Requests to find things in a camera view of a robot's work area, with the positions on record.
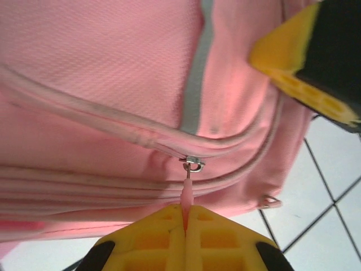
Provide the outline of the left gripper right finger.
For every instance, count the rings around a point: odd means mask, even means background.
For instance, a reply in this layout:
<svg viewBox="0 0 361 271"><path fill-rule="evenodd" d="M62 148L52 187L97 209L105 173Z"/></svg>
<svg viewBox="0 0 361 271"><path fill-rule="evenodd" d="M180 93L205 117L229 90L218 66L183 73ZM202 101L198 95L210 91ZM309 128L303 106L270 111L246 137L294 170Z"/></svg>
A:
<svg viewBox="0 0 361 271"><path fill-rule="evenodd" d="M271 239L204 207L192 206L186 231L186 270L293 270Z"/></svg>

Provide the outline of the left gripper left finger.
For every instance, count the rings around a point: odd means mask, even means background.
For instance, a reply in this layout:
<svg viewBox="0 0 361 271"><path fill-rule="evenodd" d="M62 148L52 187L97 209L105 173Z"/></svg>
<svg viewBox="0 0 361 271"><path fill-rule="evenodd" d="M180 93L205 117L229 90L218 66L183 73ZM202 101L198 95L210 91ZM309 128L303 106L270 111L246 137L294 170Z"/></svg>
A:
<svg viewBox="0 0 361 271"><path fill-rule="evenodd" d="M184 270L182 207L167 206L100 238L77 270Z"/></svg>

